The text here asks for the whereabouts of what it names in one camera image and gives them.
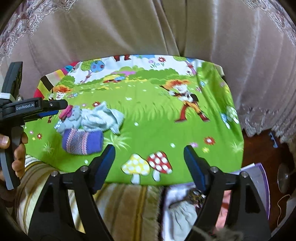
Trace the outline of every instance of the red flower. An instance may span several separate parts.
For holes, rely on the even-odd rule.
[[[92,106],[93,106],[93,107],[96,107],[96,106],[98,106],[98,105],[100,105],[100,104],[101,104],[100,102],[96,101],[96,102],[94,102],[94,103],[92,104]]]
[[[163,62],[166,62],[166,59],[164,57],[159,57],[158,61],[163,63]]]
[[[216,143],[213,137],[206,137],[206,138],[204,138],[204,142],[207,145],[214,145]]]
[[[41,133],[38,133],[37,134],[37,138],[40,140],[40,139],[42,139],[42,134]]]

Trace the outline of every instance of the cartoon grass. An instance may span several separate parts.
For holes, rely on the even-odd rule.
[[[50,154],[53,151],[53,148],[50,146],[50,143],[47,142],[44,144],[42,151],[47,152],[48,154]]]
[[[244,150],[244,143],[241,142],[241,143],[239,143],[239,144],[237,145],[235,142],[233,142],[233,143],[231,144],[231,147],[232,147],[232,151],[233,151],[234,153],[238,153],[238,152]]]
[[[104,137],[104,147],[107,145],[111,144],[117,149],[124,148],[126,149],[127,147],[130,147],[127,143],[124,141],[130,139],[129,137],[125,137],[123,134],[120,136],[113,135],[112,133],[110,134],[110,138]]]

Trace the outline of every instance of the colorful striped cloth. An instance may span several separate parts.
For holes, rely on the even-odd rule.
[[[55,169],[34,157],[26,156],[25,174],[17,189],[14,215],[28,234],[32,214],[43,186]],[[158,241],[162,187],[127,184],[104,184],[93,195],[106,227],[115,241]],[[85,233],[73,190],[69,190],[73,221]]]
[[[41,97],[44,99],[52,91],[52,88],[66,76],[74,67],[79,63],[78,61],[73,62],[62,69],[58,69],[55,72],[43,76],[38,84],[38,87],[34,93],[34,97]]]

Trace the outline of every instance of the red and white mushroom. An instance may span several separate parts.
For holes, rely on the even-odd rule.
[[[152,177],[154,181],[160,181],[160,174],[170,174],[173,172],[172,166],[168,161],[167,155],[163,151],[152,153],[147,157],[147,162],[154,170]]]

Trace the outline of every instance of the cartoon print blanket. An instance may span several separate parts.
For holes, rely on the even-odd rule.
[[[192,181],[183,157],[191,145],[224,172],[241,167],[243,137],[220,66],[198,59],[125,55],[78,62],[45,76],[36,96],[66,99],[93,110],[101,103],[124,114],[120,134],[104,132],[116,158],[107,182],[172,185]],[[50,77],[60,76],[52,84]],[[100,155],[71,155],[54,126],[58,115],[27,123],[27,154],[73,172]]]

